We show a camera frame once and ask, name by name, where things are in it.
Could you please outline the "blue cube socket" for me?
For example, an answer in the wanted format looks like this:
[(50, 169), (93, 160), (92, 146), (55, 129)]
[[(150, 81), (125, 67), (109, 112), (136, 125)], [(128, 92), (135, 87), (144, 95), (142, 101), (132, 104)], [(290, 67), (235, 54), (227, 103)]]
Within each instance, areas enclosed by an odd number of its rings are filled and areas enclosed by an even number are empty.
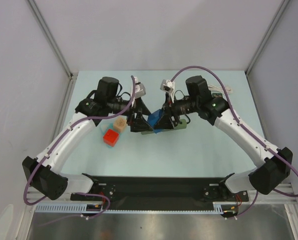
[(159, 132), (162, 131), (162, 129), (154, 129), (154, 126), (155, 126), (155, 124), (157, 123), (157, 121), (160, 119), (161, 114), (162, 114), (162, 110), (161, 110), (161, 109), (158, 109), (158, 110), (156, 110), (155, 112), (151, 113), (151, 114), (148, 116), (148, 119), (147, 119), (147, 122), (148, 122), (149, 125), (152, 127), (153, 132), (154, 132), (155, 134), (157, 134), (157, 133), (159, 133)]

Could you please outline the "beige cube socket adapter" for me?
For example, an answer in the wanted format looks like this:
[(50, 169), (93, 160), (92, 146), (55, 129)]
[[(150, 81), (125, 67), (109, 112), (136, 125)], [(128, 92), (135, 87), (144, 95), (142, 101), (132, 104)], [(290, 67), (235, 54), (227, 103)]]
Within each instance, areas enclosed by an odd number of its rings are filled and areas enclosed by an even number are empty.
[(122, 133), (127, 126), (127, 120), (123, 117), (118, 117), (113, 123), (113, 129), (118, 132)]

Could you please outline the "red cube socket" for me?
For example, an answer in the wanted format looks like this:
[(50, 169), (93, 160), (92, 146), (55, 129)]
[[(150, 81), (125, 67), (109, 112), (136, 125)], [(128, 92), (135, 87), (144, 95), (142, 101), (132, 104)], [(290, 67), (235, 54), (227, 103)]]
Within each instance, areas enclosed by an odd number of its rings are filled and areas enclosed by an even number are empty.
[(119, 133), (112, 129), (108, 129), (103, 136), (103, 142), (109, 145), (110, 147), (114, 147), (118, 140)]

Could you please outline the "teal triangular power strip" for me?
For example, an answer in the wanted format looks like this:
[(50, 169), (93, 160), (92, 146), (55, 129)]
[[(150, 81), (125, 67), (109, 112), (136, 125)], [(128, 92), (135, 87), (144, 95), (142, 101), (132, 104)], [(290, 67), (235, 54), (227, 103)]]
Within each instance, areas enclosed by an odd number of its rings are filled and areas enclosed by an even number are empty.
[(106, 133), (106, 131), (108, 130), (108, 129), (112, 129), (112, 130), (114, 130), (113, 129), (113, 123), (104, 123), (104, 124), (102, 124), (101, 126), (100, 126), (100, 130), (101, 130), (101, 133), (102, 133), (102, 141), (103, 141), (103, 136), (104, 136), (104, 134)]

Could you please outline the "dark green cube socket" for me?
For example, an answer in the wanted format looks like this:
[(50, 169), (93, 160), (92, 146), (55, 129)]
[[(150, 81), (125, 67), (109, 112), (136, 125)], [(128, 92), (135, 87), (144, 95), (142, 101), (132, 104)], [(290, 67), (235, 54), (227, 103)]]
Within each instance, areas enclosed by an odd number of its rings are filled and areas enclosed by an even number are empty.
[(214, 92), (214, 93), (212, 93), (212, 97), (214, 97), (214, 98), (222, 98), (223, 97), (223, 95), (222, 95), (222, 93), (219, 93), (219, 92)]

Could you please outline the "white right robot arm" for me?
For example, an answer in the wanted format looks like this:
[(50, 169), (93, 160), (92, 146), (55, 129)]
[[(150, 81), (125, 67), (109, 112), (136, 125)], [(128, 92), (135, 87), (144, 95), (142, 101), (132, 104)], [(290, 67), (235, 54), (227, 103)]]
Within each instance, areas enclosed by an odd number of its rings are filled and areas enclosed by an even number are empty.
[(238, 192), (257, 190), (268, 195), (291, 172), (292, 151), (278, 148), (246, 125), (236, 112), (231, 111), (228, 102), (222, 97), (213, 97), (207, 81), (200, 75), (186, 80), (188, 95), (175, 98), (175, 83), (163, 80), (160, 89), (166, 93), (166, 100), (159, 111), (155, 129), (173, 129), (180, 122), (181, 115), (197, 113), (200, 118), (227, 134), (250, 157), (255, 169), (242, 173), (232, 173), (223, 179), (219, 188), (220, 197), (232, 200)]

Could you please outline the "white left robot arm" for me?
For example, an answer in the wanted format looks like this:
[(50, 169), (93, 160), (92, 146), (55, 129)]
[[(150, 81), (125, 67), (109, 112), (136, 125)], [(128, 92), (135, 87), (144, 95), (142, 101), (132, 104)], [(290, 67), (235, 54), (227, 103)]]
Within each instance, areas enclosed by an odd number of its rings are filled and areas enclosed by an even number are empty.
[(145, 86), (132, 76), (131, 97), (120, 99), (117, 89), (119, 80), (103, 77), (96, 90), (92, 90), (81, 100), (67, 126), (51, 144), (35, 158), (26, 157), (22, 162), (27, 179), (23, 192), (26, 205), (33, 206), (44, 199), (56, 200), (63, 194), (83, 195), (93, 200), (99, 195), (99, 187), (83, 174), (62, 175), (61, 170), (81, 140), (102, 120), (114, 119), (134, 110), (146, 94)]

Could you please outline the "green power strip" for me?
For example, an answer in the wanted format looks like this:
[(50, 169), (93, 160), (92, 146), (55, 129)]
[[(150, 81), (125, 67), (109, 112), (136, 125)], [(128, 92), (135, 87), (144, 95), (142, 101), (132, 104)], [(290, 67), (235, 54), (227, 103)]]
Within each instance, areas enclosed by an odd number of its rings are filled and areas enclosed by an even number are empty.
[(187, 122), (185, 119), (180, 119), (179, 124), (174, 127), (173, 129), (158, 129), (158, 130), (154, 130), (154, 131), (143, 131), (141, 132), (142, 135), (148, 135), (148, 134), (157, 134), (157, 133), (163, 133), (163, 132), (170, 132), (170, 131), (177, 131), (177, 130), (182, 130), (182, 129), (186, 129), (187, 128)]

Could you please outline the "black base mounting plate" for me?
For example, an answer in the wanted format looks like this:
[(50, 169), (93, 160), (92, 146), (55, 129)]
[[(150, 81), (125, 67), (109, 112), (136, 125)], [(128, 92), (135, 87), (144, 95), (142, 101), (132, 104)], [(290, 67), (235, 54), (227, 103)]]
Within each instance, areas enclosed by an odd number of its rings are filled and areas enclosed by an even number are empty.
[(72, 201), (96, 201), (103, 194), (114, 211), (207, 211), (213, 203), (246, 203), (246, 190), (230, 193), (220, 177), (90, 176), (87, 196), (72, 194)]

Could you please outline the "aluminium frame rail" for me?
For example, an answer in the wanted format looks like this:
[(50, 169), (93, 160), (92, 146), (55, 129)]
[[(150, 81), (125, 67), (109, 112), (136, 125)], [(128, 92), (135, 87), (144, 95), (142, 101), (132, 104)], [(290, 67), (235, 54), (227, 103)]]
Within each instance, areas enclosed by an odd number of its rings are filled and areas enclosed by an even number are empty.
[(51, 142), (60, 122), (59, 114), (65, 109), (65, 98), (77, 75), (76, 72), (71, 77), (52, 73), (26, 85), (23, 90), (24, 130), (20, 160), (36, 156)]

